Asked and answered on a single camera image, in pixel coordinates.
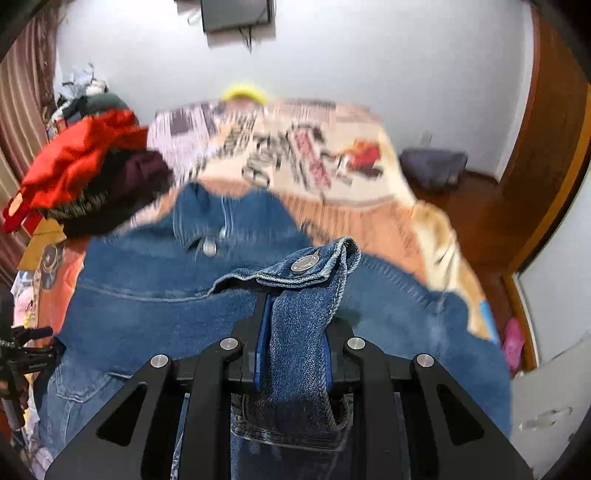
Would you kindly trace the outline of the blue denim jacket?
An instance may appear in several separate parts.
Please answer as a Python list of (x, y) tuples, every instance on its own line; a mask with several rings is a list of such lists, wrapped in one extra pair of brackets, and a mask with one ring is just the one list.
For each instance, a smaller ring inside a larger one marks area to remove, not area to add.
[(91, 240), (58, 342), (35, 386), (42, 445), (59, 454), (140, 367), (183, 359), (259, 318), (252, 394), (230, 407), (235, 479), (347, 479), (353, 401), (331, 393), (335, 318), (385, 353), (428, 353), (503, 433), (510, 379), (499, 347), (468, 329), (456, 294), (363, 254), (348, 235), (315, 246), (283, 203), (192, 183), (162, 219)]

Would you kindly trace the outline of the dark folded clothes pile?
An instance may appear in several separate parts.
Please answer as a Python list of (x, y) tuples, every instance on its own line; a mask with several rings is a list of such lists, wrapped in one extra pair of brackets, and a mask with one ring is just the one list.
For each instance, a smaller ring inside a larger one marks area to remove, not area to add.
[(68, 238), (103, 236), (165, 193), (172, 181), (159, 152), (114, 150), (75, 200), (40, 213), (57, 221)]

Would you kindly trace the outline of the pink slipper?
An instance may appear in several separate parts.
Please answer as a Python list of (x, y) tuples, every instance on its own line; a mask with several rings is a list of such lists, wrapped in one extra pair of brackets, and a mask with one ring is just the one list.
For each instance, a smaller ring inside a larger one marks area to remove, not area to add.
[(520, 323), (516, 318), (511, 318), (505, 325), (502, 350), (510, 371), (515, 374), (520, 368), (522, 352), (525, 345), (525, 336)]

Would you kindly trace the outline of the white sliding heart door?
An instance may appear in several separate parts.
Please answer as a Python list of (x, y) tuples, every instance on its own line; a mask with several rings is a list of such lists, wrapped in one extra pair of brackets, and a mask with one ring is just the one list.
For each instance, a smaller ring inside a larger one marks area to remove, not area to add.
[(590, 175), (550, 240), (518, 276), (539, 365), (512, 381), (511, 441), (543, 478), (590, 408)]

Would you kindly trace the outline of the red folded garment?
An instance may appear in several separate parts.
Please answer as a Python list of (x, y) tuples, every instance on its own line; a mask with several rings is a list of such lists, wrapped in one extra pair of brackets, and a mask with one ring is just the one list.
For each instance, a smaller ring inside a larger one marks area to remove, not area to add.
[(74, 201), (100, 173), (110, 150), (140, 150), (147, 133), (132, 111), (117, 109), (86, 116), (58, 133), (34, 158), (17, 194), (2, 211), (2, 230), (16, 232), (32, 211)]

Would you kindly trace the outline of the cream plush blanket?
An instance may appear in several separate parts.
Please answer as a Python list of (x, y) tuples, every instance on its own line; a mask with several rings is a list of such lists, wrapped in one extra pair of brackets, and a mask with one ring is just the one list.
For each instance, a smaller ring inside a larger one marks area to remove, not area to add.
[(476, 273), (462, 254), (449, 216), (434, 204), (418, 199), (412, 192), (399, 156), (385, 130), (380, 131), (379, 140), (384, 145), (384, 167), (393, 199), (409, 219), (418, 242), (421, 281), (432, 290), (458, 294), (468, 307), (470, 333), (499, 344), (492, 310)]

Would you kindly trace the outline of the brown wooden wardrobe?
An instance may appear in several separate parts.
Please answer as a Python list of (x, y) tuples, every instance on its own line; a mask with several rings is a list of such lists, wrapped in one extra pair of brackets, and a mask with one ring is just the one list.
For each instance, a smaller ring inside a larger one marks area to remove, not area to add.
[(515, 318), (524, 335), (520, 366), (539, 367), (540, 348), (533, 315), (527, 311), (518, 275), (533, 261), (566, 214), (590, 144), (590, 84), (566, 40), (540, 9), (532, 9), (533, 64), (526, 108), (509, 163), (501, 178), (502, 194), (513, 208), (514, 241), (504, 269)]

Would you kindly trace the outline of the grey bag on floor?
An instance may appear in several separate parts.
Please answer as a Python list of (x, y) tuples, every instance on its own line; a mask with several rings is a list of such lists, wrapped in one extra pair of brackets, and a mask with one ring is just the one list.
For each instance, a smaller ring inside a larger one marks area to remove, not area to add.
[(462, 151), (409, 148), (400, 155), (405, 176), (424, 189), (442, 189), (458, 184), (468, 155)]

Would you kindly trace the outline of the printed newspaper bed sheet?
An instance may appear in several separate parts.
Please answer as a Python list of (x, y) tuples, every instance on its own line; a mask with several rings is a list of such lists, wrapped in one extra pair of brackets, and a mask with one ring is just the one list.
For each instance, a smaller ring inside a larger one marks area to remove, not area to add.
[(345, 234), (359, 248), (421, 280), (409, 219), (393, 199), (370, 112), (328, 103), (193, 104), (160, 113), (146, 146), (173, 172), (170, 188), (103, 236), (47, 245), (35, 273), (14, 287), (15, 322), (59, 333), (88, 243), (154, 223), (192, 183), (217, 196), (272, 194), (315, 246)]

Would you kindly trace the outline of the striped brown curtain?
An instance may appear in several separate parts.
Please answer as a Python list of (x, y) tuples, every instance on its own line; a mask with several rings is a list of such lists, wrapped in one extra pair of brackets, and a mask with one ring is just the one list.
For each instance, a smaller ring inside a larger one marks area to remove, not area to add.
[(1, 61), (1, 206), (6, 207), (47, 142), (55, 110), (53, 79), (59, 7), (51, 2), (27, 22)]

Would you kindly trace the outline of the yellow round object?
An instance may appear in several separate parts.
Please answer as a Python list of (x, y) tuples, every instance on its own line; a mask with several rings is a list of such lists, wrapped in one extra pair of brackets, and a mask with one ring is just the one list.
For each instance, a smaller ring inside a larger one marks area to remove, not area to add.
[(266, 105), (269, 96), (262, 88), (249, 83), (234, 83), (221, 94), (224, 101), (249, 101), (259, 105)]

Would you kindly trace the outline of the small black wall monitor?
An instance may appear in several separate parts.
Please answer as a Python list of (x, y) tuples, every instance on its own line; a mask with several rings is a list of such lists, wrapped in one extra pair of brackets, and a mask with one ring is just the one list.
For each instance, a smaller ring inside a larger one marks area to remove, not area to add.
[(270, 0), (201, 0), (200, 12), (205, 33), (269, 24), (273, 18)]

